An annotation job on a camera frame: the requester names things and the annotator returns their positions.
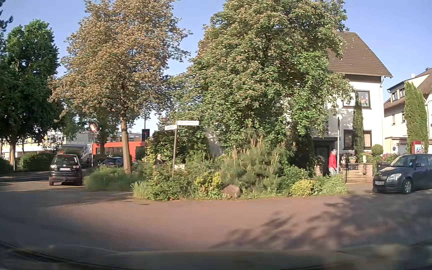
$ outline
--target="metal pole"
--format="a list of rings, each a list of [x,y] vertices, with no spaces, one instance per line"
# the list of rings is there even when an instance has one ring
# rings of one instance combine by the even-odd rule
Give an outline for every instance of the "metal pole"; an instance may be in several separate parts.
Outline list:
[[[173,148],[173,176],[174,176],[174,166],[176,165],[176,139],[178,138],[178,127],[174,130],[174,148]]]
[[[340,128],[339,128],[339,116],[337,118],[337,160],[336,160],[336,167],[337,167],[337,174],[339,174],[339,137],[340,137]]]

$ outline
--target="car wheel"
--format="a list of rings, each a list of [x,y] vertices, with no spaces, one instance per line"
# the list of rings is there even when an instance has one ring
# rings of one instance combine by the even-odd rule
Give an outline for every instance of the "car wheel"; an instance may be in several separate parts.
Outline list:
[[[401,184],[401,193],[409,194],[411,192],[413,192],[413,183],[411,183],[411,180],[405,179]]]

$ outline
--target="car headlight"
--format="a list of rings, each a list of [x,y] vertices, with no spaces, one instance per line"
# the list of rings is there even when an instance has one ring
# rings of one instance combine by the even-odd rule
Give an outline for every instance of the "car headlight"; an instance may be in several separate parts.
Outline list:
[[[397,181],[399,179],[399,177],[401,177],[401,174],[400,173],[395,173],[395,174],[390,175],[388,177],[387,181]]]

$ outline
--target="red jacket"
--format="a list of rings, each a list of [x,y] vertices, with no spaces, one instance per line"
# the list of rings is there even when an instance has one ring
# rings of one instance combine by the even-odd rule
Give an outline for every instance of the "red jacket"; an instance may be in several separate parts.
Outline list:
[[[333,168],[335,170],[338,169],[338,165],[336,163],[336,155],[333,154],[333,153],[329,154],[329,165],[328,165],[328,167],[329,168]]]

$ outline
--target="red building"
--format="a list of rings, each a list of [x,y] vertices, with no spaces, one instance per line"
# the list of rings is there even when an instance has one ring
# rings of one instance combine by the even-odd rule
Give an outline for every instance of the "red building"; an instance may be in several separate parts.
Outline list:
[[[136,153],[144,151],[145,146],[145,142],[142,141],[129,142],[129,155],[131,155],[133,161],[136,159]],[[106,156],[112,156],[113,153],[123,153],[123,142],[105,143],[104,152]],[[93,144],[93,155],[99,155],[99,153],[100,147],[98,144]]]

